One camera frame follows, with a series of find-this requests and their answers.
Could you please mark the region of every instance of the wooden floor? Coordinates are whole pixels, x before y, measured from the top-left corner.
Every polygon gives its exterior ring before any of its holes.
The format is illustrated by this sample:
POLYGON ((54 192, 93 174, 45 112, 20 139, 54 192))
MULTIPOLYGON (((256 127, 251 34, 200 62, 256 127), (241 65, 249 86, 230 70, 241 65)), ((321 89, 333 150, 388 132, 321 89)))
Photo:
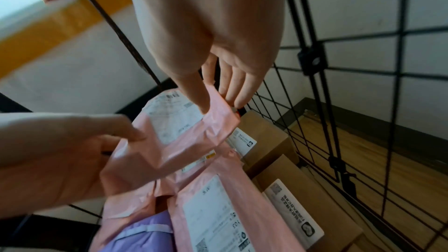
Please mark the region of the wooden floor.
MULTIPOLYGON (((314 159, 315 165, 328 173, 329 176, 334 177, 334 170, 330 168, 328 161, 317 154, 320 153, 324 157, 328 157, 328 154, 319 149, 328 152, 322 125, 313 118, 305 116, 300 118, 300 125, 305 138, 317 146, 308 144, 310 148, 315 150, 311 151, 311 157, 307 147, 295 141, 301 155, 309 161, 314 159)), ((294 122, 289 129, 301 135, 297 122, 294 122)), ((331 141, 333 141, 330 128, 329 132, 331 141)), ((348 165, 347 171, 355 173, 360 180, 351 178, 356 185, 358 199, 381 214, 387 149, 339 128, 337 133, 342 159, 348 165)), ((294 133, 292 135, 305 142, 294 133)), ((389 200, 386 201, 385 206, 385 220, 424 248, 435 235, 435 231, 439 230, 443 223, 448 221, 448 176, 394 153, 391 161, 389 189, 387 195, 389 200)), ((439 238, 429 251, 448 251, 448 240, 439 238)))

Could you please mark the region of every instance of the white label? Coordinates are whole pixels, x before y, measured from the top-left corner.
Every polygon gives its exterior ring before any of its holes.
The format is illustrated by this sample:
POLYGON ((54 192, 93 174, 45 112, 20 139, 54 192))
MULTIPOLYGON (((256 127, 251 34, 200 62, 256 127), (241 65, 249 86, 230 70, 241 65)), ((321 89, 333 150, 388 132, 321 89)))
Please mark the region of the white label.
POLYGON ((215 175, 183 206, 194 252, 255 252, 215 175))
POLYGON ((324 235, 322 228, 280 179, 274 181, 264 193, 305 250, 324 235))
POLYGON ((205 156, 203 156, 199 160, 194 161, 191 164, 187 165, 186 167, 182 168, 181 171, 182 172, 187 172, 190 169, 194 168, 197 164, 199 164, 201 162, 204 162, 206 159, 212 158, 215 155, 216 155, 215 150, 211 150, 208 154, 206 154, 205 156))
POLYGON ((178 90, 165 91, 143 108, 160 142, 169 144, 199 122, 204 115, 178 90))
POLYGON ((257 144, 257 141, 237 127, 232 135, 227 138, 227 143, 234 148, 241 157, 244 157, 255 144, 257 144))

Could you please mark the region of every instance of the pink plastic mailer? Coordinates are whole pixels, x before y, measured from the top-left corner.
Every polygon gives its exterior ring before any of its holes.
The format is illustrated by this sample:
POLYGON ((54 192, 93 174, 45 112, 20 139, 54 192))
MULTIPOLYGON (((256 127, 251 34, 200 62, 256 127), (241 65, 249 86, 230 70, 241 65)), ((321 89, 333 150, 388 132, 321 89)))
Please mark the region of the pink plastic mailer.
POLYGON ((168 200, 178 252, 304 252, 238 158, 219 156, 168 200))
POLYGON ((133 125, 147 138, 122 140, 100 177, 106 196, 131 191, 184 168, 220 145, 236 128, 234 114, 213 86, 207 85, 205 115, 179 89, 148 101, 133 125))

